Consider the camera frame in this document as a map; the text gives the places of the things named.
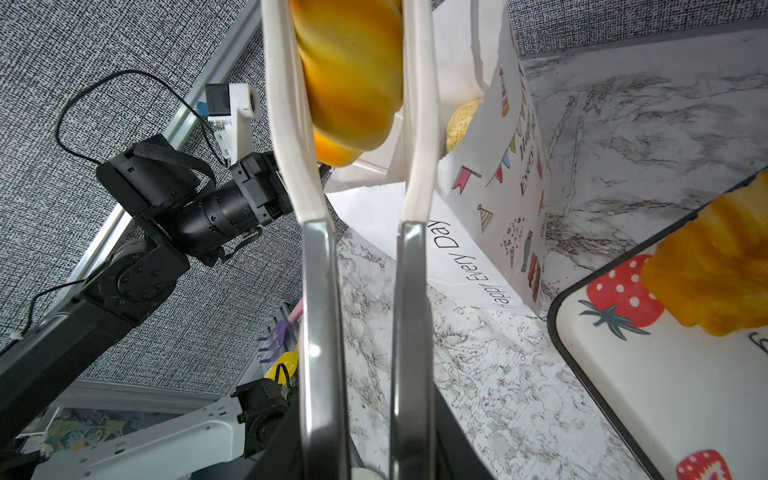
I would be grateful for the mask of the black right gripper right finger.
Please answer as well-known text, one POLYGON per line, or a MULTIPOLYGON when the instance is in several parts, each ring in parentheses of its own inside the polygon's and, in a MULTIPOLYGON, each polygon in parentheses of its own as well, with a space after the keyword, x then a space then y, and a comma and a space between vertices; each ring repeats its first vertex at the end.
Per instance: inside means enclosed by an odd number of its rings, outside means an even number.
POLYGON ((436 479, 492 480, 438 387, 433 385, 436 427, 436 479))

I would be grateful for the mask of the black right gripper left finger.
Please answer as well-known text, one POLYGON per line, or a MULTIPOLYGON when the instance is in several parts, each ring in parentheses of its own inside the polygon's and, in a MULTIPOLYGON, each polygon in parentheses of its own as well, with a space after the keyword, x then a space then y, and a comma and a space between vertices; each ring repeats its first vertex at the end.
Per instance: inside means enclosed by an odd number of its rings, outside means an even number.
POLYGON ((246 479, 302 479, 303 455, 300 438, 299 402, 292 400, 279 417, 276 411, 262 413, 246 422, 246 453, 261 456, 246 479))

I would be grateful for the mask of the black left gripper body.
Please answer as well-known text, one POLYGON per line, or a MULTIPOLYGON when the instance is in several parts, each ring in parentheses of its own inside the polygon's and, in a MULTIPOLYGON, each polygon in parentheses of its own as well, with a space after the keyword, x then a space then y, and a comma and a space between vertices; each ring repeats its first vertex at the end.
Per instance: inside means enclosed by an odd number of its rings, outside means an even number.
POLYGON ((273 151, 247 154, 229 172, 260 227, 294 211, 273 151))

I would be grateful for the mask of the white slotted bread tongs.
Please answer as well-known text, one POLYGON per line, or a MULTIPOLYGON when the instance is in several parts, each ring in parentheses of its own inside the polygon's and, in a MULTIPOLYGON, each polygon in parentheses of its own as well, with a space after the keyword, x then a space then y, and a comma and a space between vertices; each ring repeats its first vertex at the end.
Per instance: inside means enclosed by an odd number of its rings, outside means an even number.
MULTIPOLYGON (((404 14, 404 128, 408 168, 397 238, 393 303, 389 473, 436 473, 433 323, 426 294, 426 223, 440 153, 431 5, 404 14)), ((288 4, 262 5, 266 97, 274 154, 303 235, 300 433, 308 479, 351 475, 343 321, 333 223, 317 168, 310 109, 288 4)))

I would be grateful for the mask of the fake croissant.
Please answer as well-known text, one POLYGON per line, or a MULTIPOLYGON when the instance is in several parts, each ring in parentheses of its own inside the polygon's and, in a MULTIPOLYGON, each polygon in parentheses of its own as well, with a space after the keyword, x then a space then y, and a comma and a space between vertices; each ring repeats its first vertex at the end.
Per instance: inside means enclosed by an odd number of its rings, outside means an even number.
POLYGON ((319 162, 340 168, 387 139, 403 104, 400 1, 291 1, 319 162))

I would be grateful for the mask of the round fake bread bottom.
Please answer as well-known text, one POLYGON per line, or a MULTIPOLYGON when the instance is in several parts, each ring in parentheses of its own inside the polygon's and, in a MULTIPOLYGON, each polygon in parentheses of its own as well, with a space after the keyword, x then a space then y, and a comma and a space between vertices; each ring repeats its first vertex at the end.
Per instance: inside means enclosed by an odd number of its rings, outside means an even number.
POLYGON ((473 117, 483 103, 482 98, 471 100, 458 107, 450 116, 446 126, 446 152, 454 150, 466 135, 473 117))

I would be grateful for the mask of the white paper gift bag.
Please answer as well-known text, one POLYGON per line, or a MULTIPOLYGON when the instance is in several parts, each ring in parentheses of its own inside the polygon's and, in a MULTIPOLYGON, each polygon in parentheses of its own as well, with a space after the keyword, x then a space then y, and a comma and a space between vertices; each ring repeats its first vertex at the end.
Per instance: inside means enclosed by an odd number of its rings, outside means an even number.
POLYGON ((426 226, 427 280, 449 299, 539 309, 551 167, 504 1, 446 1, 433 13, 440 119, 476 102, 438 164, 426 226))

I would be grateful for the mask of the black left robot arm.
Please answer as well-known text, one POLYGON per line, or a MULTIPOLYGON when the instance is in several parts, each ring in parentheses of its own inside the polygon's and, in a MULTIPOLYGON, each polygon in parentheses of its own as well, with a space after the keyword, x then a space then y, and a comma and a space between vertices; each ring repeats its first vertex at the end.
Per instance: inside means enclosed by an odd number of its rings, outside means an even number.
POLYGON ((1 441, 11 443, 94 361, 173 293, 192 260, 230 259, 292 211, 276 157, 249 153, 218 184, 210 165, 162 136, 102 163, 99 182, 142 229, 1 353, 1 441))

